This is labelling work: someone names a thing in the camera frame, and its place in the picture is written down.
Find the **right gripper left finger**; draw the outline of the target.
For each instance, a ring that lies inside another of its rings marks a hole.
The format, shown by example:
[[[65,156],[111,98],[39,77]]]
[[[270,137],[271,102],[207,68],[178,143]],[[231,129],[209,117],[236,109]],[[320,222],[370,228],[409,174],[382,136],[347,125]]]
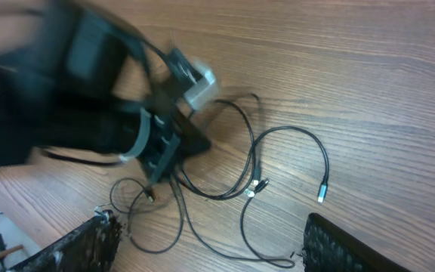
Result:
[[[110,210],[96,212],[56,242],[14,265],[14,272],[109,272],[121,241],[122,224]]]

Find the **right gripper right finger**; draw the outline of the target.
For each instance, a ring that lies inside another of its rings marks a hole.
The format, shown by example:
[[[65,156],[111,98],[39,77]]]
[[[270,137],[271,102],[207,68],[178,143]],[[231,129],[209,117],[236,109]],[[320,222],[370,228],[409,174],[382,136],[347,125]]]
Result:
[[[306,272],[409,272],[318,213],[310,213],[301,250]]]

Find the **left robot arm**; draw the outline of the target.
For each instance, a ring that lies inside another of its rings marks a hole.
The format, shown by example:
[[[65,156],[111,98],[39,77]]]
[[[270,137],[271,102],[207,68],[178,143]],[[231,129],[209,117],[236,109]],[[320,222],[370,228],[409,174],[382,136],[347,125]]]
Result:
[[[84,1],[52,1],[22,48],[0,54],[0,167],[22,165],[52,147],[137,159],[151,183],[209,150],[180,111],[200,110],[217,92],[213,72],[176,48],[153,78],[153,44],[134,26]]]

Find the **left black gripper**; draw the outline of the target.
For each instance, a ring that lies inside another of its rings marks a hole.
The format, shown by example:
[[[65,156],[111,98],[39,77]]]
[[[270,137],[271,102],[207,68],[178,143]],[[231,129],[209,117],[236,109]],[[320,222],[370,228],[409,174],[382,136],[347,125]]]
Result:
[[[197,156],[211,148],[211,141],[177,107],[171,115],[140,110],[137,158],[151,184],[168,176],[178,144],[183,157]]]

